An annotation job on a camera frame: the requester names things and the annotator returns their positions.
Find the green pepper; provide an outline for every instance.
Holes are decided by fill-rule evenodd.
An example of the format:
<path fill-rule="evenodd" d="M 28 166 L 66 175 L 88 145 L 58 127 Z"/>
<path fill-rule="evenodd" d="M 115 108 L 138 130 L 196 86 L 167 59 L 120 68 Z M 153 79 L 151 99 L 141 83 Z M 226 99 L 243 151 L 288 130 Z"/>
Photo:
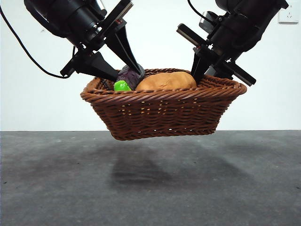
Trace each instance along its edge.
<path fill-rule="evenodd" d="M 120 81 L 115 82 L 114 91 L 132 91 L 132 90 L 128 86 L 126 81 L 120 80 Z"/>

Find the purple vegetable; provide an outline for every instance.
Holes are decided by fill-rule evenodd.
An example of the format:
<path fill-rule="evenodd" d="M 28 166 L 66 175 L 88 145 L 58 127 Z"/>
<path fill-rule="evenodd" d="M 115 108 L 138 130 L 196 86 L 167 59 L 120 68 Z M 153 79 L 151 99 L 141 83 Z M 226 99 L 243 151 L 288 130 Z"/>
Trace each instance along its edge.
<path fill-rule="evenodd" d="M 135 90 L 138 84 L 144 79 L 145 77 L 145 70 L 141 65 L 138 65 L 141 71 L 141 74 L 134 71 L 129 66 L 124 66 L 122 70 L 118 73 L 118 77 L 116 81 L 124 80 L 127 82 L 128 86 L 131 90 Z"/>

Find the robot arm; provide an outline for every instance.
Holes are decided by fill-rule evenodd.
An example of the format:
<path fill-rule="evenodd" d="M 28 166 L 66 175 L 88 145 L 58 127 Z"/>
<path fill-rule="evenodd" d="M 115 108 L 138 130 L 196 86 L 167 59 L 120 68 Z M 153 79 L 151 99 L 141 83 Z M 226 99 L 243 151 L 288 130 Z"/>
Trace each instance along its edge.
<path fill-rule="evenodd" d="M 140 74 L 141 68 L 128 43 L 126 22 L 123 19 L 133 6 L 131 0 L 121 0 L 108 15 L 99 2 L 101 1 L 24 0 L 26 8 L 37 21 L 54 35 L 67 38 L 78 48 L 77 54 L 61 70 L 63 76 L 69 77 L 76 71 L 115 81 L 118 75 L 116 70 L 97 52 L 104 44 Z M 236 60 L 257 44 L 272 18 L 281 8 L 287 8 L 288 4 L 285 0 L 215 2 L 226 13 L 223 16 L 213 12 L 201 15 L 199 26 L 208 33 L 206 40 L 186 25 L 178 26 L 177 32 L 195 46 L 191 74 L 196 82 L 205 73 L 228 79 L 233 79 L 232 75 L 236 75 L 251 86 L 256 83 L 256 79 L 236 65 Z"/>
<path fill-rule="evenodd" d="M 235 61 L 261 40 L 272 18 L 281 8 L 287 8 L 288 4 L 285 0 L 215 1 L 226 14 L 203 14 L 199 26 L 209 34 L 207 40 L 199 37 L 184 24 L 178 27 L 178 33 L 196 46 L 191 73 L 196 81 L 200 81 L 200 75 L 210 68 L 208 73 L 211 75 L 233 79 L 234 74 L 251 86 L 256 80 L 237 66 Z"/>
<path fill-rule="evenodd" d="M 63 76 L 75 71 L 115 81 L 117 72 L 98 51 L 106 44 L 128 66 L 140 73 L 127 40 L 123 16 L 133 6 L 121 0 L 108 14 L 99 0 L 24 0 L 27 10 L 54 35 L 67 38 L 78 52 L 61 70 Z"/>

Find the brown wicker basket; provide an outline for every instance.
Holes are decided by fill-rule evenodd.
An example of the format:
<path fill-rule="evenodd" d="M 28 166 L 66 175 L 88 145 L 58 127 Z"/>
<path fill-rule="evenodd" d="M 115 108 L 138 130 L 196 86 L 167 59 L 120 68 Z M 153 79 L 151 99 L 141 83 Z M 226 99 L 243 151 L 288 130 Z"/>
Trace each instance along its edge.
<path fill-rule="evenodd" d="M 185 70 L 151 69 L 146 76 L 178 71 Z M 113 91 L 113 82 L 95 78 L 81 97 L 115 139 L 134 140 L 212 134 L 231 102 L 246 90 L 236 81 L 207 75 L 196 89 L 155 91 Z"/>

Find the concrete floor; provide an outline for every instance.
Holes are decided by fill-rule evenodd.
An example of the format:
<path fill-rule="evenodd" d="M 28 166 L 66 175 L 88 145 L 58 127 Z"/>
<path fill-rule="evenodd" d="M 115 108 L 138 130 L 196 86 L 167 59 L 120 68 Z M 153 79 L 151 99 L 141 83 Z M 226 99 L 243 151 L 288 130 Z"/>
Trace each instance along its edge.
<path fill-rule="evenodd" d="M 2 132 L 3 226 L 300 226 L 301 131 Z"/>

